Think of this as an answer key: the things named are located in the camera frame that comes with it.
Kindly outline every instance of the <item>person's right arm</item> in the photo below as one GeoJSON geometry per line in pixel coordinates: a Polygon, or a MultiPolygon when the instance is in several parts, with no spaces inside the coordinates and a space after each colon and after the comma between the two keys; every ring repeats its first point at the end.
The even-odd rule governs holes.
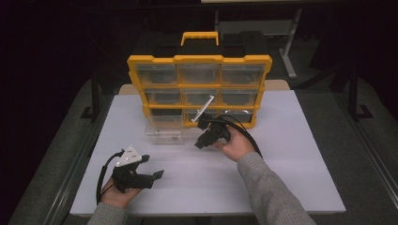
{"type": "Polygon", "coordinates": [[[229,143],[215,142],[225,155],[237,162],[249,193],[251,208],[260,224],[314,224],[299,200],[282,179],[253,150],[252,144],[234,128],[229,143]]]}

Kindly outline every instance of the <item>white table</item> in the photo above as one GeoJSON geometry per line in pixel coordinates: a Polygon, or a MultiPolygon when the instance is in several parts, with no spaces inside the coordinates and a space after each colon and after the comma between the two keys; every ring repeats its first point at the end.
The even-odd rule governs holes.
{"type": "MultiPolygon", "coordinates": [[[[344,212],[294,91],[266,91],[257,125],[250,132],[265,161],[298,197],[309,213],[344,212]]],[[[150,155],[138,173],[165,170],[163,178],[145,189],[129,205],[137,216],[217,216],[252,213],[236,163],[211,147],[194,146],[200,129],[187,131],[181,145],[153,145],[144,134],[145,118],[137,95],[116,96],[70,212],[90,216],[96,208],[95,191],[100,168],[121,148],[132,144],[150,155]]],[[[105,176],[112,173],[115,158],[105,176]]]]}

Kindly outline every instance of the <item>storage organizer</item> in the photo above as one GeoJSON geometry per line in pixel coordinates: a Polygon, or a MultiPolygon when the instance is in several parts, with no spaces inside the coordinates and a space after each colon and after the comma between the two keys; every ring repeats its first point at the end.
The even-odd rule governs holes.
{"type": "MultiPolygon", "coordinates": [[[[196,127],[191,120],[209,96],[214,99],[206,113],[236,122],[233,116],[245,128],[253,128],[272,65],[266,46],[260,32],[224,35],[223,41],[217,32],[141,36],[128,64],[153,127],[146,131],[148,136],[160,136],[158,123],[151,122],[159,116],[179,118],[176,123],[184,128],[196,127]]],[[[175,131],[162,135],[176,137],[175,131]]]]}

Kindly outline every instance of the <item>yellow handle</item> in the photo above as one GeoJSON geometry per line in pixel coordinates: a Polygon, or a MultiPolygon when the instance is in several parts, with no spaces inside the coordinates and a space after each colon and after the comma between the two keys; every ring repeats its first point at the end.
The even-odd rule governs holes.
{"type": "Polygon", "coordinates": [[[219,33],[217,31],[209,32],[184,32],[182,35],[181,46],[184,45],[185,39],[204,39],[204,38],[215,38],[216,44],[219,46],[219,33]]]}

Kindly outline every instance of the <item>forearm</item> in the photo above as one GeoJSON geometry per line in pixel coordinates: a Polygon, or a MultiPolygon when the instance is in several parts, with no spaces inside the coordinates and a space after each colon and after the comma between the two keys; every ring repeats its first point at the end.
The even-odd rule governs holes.
{"type": "Polygon", "coordinates": [[[126,209],[100,202],[88,224],[125,224],[129,213],[126,209]]]}
{"type": "Polygon", "coordinates": [[[314,224],[299,200],[257,153],[242,157],[237,169],[260,224],[314,224]]]}

